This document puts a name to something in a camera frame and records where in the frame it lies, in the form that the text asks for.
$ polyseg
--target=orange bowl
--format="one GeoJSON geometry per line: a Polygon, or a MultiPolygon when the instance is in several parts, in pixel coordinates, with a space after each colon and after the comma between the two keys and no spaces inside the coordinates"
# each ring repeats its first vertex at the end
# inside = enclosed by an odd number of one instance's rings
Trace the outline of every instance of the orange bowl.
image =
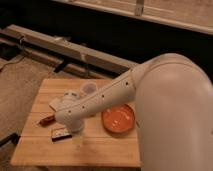
{"type": "Polygon", "coordinates": [[[135,125],[134,111],[127,104],[107,109],[101,116],[104,128],[113,133],[125,133],[135,125]]]}

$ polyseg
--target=wooden table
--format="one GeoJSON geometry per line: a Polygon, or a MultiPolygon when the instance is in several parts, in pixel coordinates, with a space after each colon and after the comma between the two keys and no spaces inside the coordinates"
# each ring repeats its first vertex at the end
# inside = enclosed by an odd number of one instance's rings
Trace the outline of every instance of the wooden table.
{"type": "MultiPolygon", "coordinates": [[[[83,144],[76,148],[74,139],[51,141],[54,123],[42,128],[37,123],[54,113],[48,103],[69,89],[79,90],[84,79],[45,79],[27,119],[11,163],[16,166],[112,166],[140,167],[136,130],[123,137],[113,137],[101,123],[100,114],[85,120],[83,144]]],[[[110,80],[90,80],[101,87],[110,80]]]]}

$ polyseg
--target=wooden tabletop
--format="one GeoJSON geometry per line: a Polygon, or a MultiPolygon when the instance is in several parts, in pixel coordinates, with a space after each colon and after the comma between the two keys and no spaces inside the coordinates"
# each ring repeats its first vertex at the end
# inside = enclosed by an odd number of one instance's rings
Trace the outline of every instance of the wooden tabletop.
{"type": "MultiPolygon", "coordinates": [[[[74,138],[51,141],[51,130],[63,125],[54,123],[42,128],[37,123],[54,114],[48,103],[70,89],[79,90],[85,79],[45,79],[24,126],[11,163],[16,166],[112,166],[140,167],[136,130],[115,137],[102,126],[100,114],[85,119],[83,143],[76,146],[74,138]]],[[[110,80],[95,81],[98,87],[110,80]]]]}

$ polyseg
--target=black cable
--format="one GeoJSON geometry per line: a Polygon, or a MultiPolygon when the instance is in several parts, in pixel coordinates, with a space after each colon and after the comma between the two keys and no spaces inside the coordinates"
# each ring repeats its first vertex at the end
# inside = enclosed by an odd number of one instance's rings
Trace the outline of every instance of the black cable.
{"type": "Polygon", "coordinates": [[[19,48],[20,48],[21,51],[22,51],[23,57],[22,57],[21,59],[19,59],[18,61],[9,62],[9,63],[4,64],[4,65],[0,68],[0,73],[4,70],[4,68],[5,68],[6,66],[8,66],[8,65],[13,65],[13,64],[18,64],[18,63],[20,63],[26,56],[28,56],[28,55],[30,54],[30,53],[26,50],[26,48],[24,47],[24,45],[22,44],[23,39],[24,39],[24,37],[22,36],[22,37],[20,38],[20,40],[19,40],[19,42],[20,42],[19,48]]]}
{"type": "Polygon", "coordinates": [[[13,65],[13,64],[18,64],[20,63],[23,59],[25,58],[25,56],[23,56],[21,59],[19,59],[18,61],[15,61],[15,62],[9,62],[9,63],[6,63],[4,64],[1,68],[0,68],[0,73],[4,70],[4,68],[8,65],[13,65]]]}

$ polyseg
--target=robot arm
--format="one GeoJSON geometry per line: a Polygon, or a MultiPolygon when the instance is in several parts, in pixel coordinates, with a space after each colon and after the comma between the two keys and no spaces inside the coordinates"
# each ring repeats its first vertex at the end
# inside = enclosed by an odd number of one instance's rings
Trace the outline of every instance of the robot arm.
{"type": "Polygon", "coordinates": [[[145,171],[213,169],[213,87],[185,57],[154,58],[85,99],[62,103],[55,116],[75,132],[86,116],[132,100],[145,171]]]}

